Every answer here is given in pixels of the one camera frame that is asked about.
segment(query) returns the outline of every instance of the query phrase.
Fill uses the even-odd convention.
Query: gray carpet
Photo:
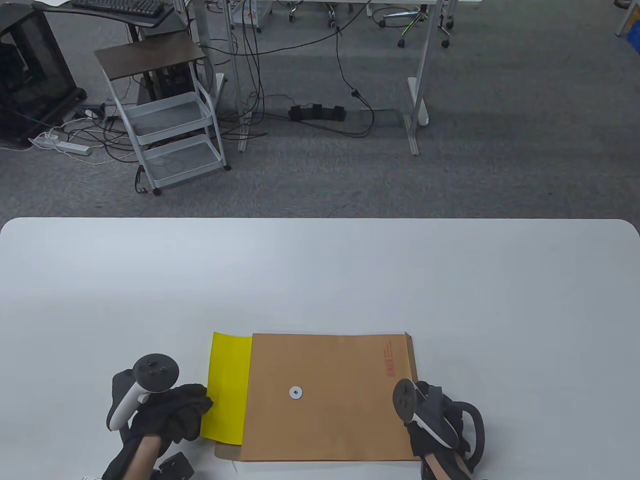
[[[294,24],[283,8],[274,10],[258,35],[261,50],[328,32],[320,4],[302,6]],[[360,140],[265,121],[253,132],[268,135],[244,154],[226,142],[231,172],[156,198],[135,193],[134,165],[0,150],[0,225],[17,216],[334,216],[622,218],[638,227],[640,56],[614,36],[622,15],[611,0],[461,5],[451,47],[438,48],[432,63],[432,124],[419,131],[419,157],[392,122]],[[210,17],[212,35],[222,37],[220,16]],[[91,52],[126,42],[124,26],[48,18],[77,84],[103,101],[108,91]],[[339,22],[346,18],[343,6]],[[345,75],[375,108],[409,109],[405,78],[415,74],[425,27],[405,49],[396,47],[397,30],[381,31],[364,13],[345,30]],[[240,63],[246,96],[250,80]],[[358,107],[337,70],[333,40],[264,56],[261,67],[267,94]],[[127,82],[118,87],[123,93]],[[227,106],[232,94],[228,83]],[[268,108],[287,103],[273,97]],[[102,152],[91,158],[101,159]]]

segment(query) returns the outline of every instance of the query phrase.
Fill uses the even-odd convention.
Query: brown envelope
[[[243,461],[415,460],[396,415],[398,380],[417,381],[404,335],[253,336],[242,447],[216,455]],[[293,399],[292,387],[302,396]]]

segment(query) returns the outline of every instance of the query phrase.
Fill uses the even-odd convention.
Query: dark wooden top
[[[186,32],[178,32],[96,50],[95,56],[109,80],[116,80],[199,60],[204,58],[204,53]]]
[[[30,5],[19,3],[3,3],[0,5],[0,32],[4,33],[10,26],[33,13]]]

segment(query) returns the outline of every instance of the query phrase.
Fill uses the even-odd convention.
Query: keyboard
[[[157,17],[164,8],[161,0],[72,0],[72,6],[102,12]]]

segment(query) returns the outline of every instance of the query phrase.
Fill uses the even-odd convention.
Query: white table leg
[[[621,36],[624,33],[627,23],[629,22],[629,18],[631,18],[631,14],[634,12],[636,8],[640,8],[640,0],[634,0],[631,3],[629,8],[627,9],[625,18],[622,19],[622,23],[620,24],[620,27],[618,28],[618,30],[616,30],[616,35]]]
[[[205,62],[205,76],[206,76],[206,85],[212,85],[213,80],[212,77],[215,78],[215,92],[210,92],[209,95],[212,97],[214,108],[218,105],[218,99],[220,97],[220,93],[222,91],[222,86],[225,82],[225,75],[223,73],[216,73],[215,60],[213,58],[213,50],[211,50],[211,35],[209,34],[209,24],[207,23],[207,8],[205,6],[204,0],[193,0],[193,15],[196,20],[196,30],[198,31],[198,41],[200,45],[203,47],[202,51],[207,56],[209,60],[208,63],[210,65],[206,65]]]
[[[227,30],[227,42],[229,51],[234,51],[234,42],[231,36],[231,16],[229,12],[229,5],[226,0],[222,1],[222,12],[223,17],[225,18],[225,28]],[[251,111],[244,111],[244,107],[242,105],[242,96],[240,91],[240,77],[238,75],[238,66],[236,62],[236,56],[231,55],[231,69],[234,73],[234,82],[236,87],[236,109],[238,112],[238,122],[242,125],[240,127],[240,139],[238,141],[238,152],[244,152],[246,150],[246,141],[249,137],[249,121],[251,120]]]
[[[457,7],[458,7],[458,0],[449,0],[449,4],[447,4],[447,22],[446,23],[451,23],[452,28],[453,28],[453,23],[455,21]]]
[[[433,12],[442,11],[442,1],[437,0]],[[427,77],[429,75],[429,63],[431,62],[431,55],[429,54],[429,46],[435,42],[436,34],[438,32],[438,22],[440,21],[440,15],[429,15],[429,26],[427,28],[427,38],[424,41],[424,48],[422,50],[422,58],[420,59],[420,67],[418,68],[417,77],[409,77],[407,82],[409,84],[409,91],[413,101],[413,111],[411,115],[404,116],[404,126],[407,130],[409,137],[409,146],[413,155],[418,155],[418,144],[415,141],[415,131],[420,123],[421,126],[426,126],[429,123],[429,114],[427,107],[424,104],[424,93],[427,86]]]

